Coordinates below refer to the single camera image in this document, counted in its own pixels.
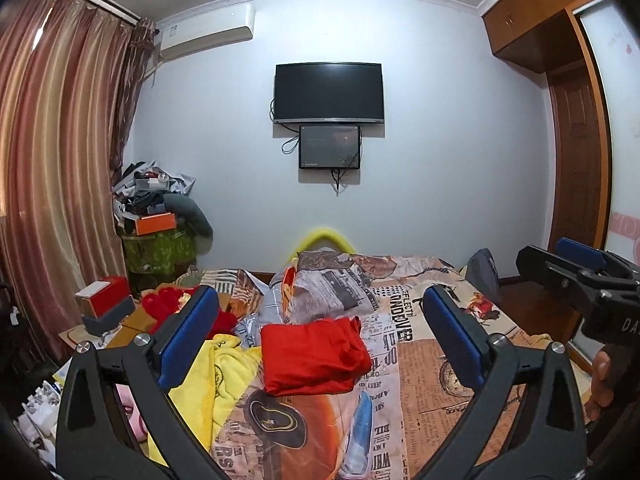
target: blue gripper pad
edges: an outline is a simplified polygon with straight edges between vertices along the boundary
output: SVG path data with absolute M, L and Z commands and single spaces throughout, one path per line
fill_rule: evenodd
M 556 253 L 561 258 L 587 267 L 587 269 L 601 270 L 607 266 L 607 261 L 601 251 L 580 242 L 569 240 L 569 238 L 560 238 L 558 240 Z
M 158 385 L 164 391 L 180 386 L 218 317 L 218 294 L 210 286 L 199 286 L 184 306 L 191 311 L 160 353 Z
M 484 386 L 490 364 L 482 326 L 460 310 L 439 285 L 424 291 L 422 312 L 460 383 L 477 393 Z

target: orange box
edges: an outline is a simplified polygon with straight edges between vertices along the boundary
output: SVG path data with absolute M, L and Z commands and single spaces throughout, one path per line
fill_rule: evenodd
M 157 233 L 158 231 L 175 229 L 176 225 L 175 215 L 173 213 L 145 216 L 136 220 L 136 233 L 138 236 L 148 235 Z

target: wooden door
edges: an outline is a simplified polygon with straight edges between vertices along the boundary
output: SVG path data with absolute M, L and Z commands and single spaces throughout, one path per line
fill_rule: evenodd
M 498 52 L 515 40 L 511 29 L 512 18 L 510 10 L 510 2 L 508 0 L 500 0 L 482 17 L 493 53 Z
M 549 75 L 556 123 L 556 196 L 549 250 L 563 236 L 592 246 L 600 205 L 600 131 L 586 66 Z

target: bed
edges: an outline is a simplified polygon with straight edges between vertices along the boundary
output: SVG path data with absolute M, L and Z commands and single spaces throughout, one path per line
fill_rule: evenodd
M 177 285 L 206 284 L 228 294 L 245 346 L 260 344 L 259 325 L 359 316 L 372 371 L 350 393 L 270 397 L 261 371 L 239 399 L 209 450 L 232 479 L 408 479 L 438 449 L 473 392 L 451 370 L 421 311 L 422 295 L 441 284 L 488 333 L 544 348 L 449 264 L 423 256 L 300 253 L 294 286 L 280 272 L 268 286 L 243 270 L 185 274 Z M 574 367 L 581 394 L 589 378 Z M 480 462 L 496 456 L 522 398 L 510 400 Z

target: wall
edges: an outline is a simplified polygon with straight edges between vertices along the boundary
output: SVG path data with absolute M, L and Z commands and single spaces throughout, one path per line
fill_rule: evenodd
M 605 249 L 640 263 L 640 46 L 606 2 L 580 16 L 600 72 L 611 134 L 611 204 Z M 593 359 L 602 344 L 578 330 L 574 342 Z
M 502 276 L 541 244 L 548 199 L 544 91 L 495 59 L 481 18 L 416 0 L 257 0 L 254 39 L 168 62 L 143 88 L 134 155 L 197 177 L 213 225 L 201 267 L 273 271 L 314 228 L 369 254 L 461 266 L 489 247 Z M 386 123 L 363 130 L 339 196 L 299 171 L 269 120 L 277 63 L 380 62 Z
M 551 224 L 554 219 L 554 202 L 556 198 L 556 125 L 554 123 L 554 110 L 551 104 L 551 92 L 546 74 L 541 74 L 539 78 L 539 84 L 542 86 L 542 99 L 545 104 L 549 172 L 546 180 L 545 227 L 542 231 L 542 243 L 540 244 L 540 247 L 546 251 L 549 245 L 549 238 L 551 238 Z

